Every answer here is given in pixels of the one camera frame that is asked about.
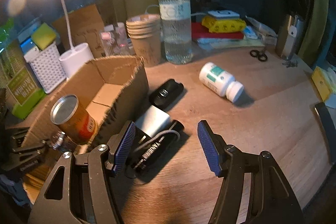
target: red book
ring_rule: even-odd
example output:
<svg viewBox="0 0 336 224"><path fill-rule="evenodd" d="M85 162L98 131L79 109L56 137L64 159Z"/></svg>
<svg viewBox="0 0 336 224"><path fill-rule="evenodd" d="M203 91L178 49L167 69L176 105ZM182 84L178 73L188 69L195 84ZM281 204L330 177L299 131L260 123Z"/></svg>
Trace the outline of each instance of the red book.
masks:
<svg viewBox="0 0 336 224"><path fill-rule="evenodd" d="M204 27L200 22L191 23L191 36L193 40L199 38L229 38L229 39L243 39L242 32L232 33L210 33L207 27Z"/></svg>

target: metal can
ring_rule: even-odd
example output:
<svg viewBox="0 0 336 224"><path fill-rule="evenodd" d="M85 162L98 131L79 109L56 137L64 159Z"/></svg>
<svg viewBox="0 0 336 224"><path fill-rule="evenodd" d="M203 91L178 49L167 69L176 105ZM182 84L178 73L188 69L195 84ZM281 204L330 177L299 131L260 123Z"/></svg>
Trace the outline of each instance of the metal can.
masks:
<svg viewBox="0 0 336 224"><path fill-rule="evenodd" d="M73 94L54 104L50 119L77 144L86 144L97 129L96 121Z"/></svg>

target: yellow box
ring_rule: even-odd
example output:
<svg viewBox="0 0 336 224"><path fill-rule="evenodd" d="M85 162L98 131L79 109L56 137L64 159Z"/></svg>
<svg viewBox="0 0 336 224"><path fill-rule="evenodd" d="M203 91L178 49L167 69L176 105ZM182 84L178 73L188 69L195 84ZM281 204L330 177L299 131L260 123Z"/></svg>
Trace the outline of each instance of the yellow box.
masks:
<svg viewBox="0 0 336 224"><path fill-rule="evenodd" d="M326 106L336 108L336 88L326 70L316 67L311 78Z"/></svg>
<svg viewBox="0 0 336 224"><path fill-rule="evenodd" d="M205 16L202 19L202 25L207 27L211 33L240 32L246 28L245 21L240 18L216 19L211 16Z"/></svg>

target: plastic water bottle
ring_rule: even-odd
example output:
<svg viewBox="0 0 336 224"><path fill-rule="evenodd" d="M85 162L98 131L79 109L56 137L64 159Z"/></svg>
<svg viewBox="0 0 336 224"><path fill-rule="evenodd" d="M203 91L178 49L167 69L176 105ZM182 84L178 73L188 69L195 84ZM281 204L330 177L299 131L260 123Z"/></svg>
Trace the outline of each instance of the plastic water bottle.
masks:
<svg viewBox="0 0 336 224"><path fill-rule="evenodd" d="M192 59L190 0L159 0L166 58L173 64Z"/></svg>

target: white cable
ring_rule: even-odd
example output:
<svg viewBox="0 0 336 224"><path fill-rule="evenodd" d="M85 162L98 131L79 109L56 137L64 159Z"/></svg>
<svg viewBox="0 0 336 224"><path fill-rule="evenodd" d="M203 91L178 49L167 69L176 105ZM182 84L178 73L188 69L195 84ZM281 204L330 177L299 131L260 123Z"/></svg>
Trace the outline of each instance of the white cable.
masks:
<svg viewBox="0 0 336 224"><path fill-rule="evenodd" d="M151 8L151 7L159 7L159 5L152 4L152 5L147 6L147 8L145 10L145 14L148 14L148 9Z"/></svg>
<svg viewBox="0 0 336 224"><path fill-rule="evenodd" d="M74 45L72 44L72 37L71 37L71 30L70 30L70 21L69 21L67 7L65 6L65 1L64 0L61 0L61 3L62 3L63 11L64 11L65 20L67 22L70 48L71 48L71 50L74 50Z"/></svg>
<svg viewBox="0 0 336 224"><path fill-rule="evenodd" d="M160 138L163 135L169 134L169 133L174 133L177 135L177 140L178 141L180 139L180 133L178 133L175 130L164 130L161 131L160 133L156 134L155 137L151 138L149 141L143 143L142 145L140 145L139 147L137 147L134 152L139 151L140 149L144 148L145 146L149 145L150 143L152 143L153 141L155 141L156 139Z"/></svg>
<svg viewBox="0 0 336 224"><path fill-rule="evenodd" d="M198 13L193 13L190 16L194 17L194 16L203 16L203 15L207 15L207 13L198 12Z"/></svg>

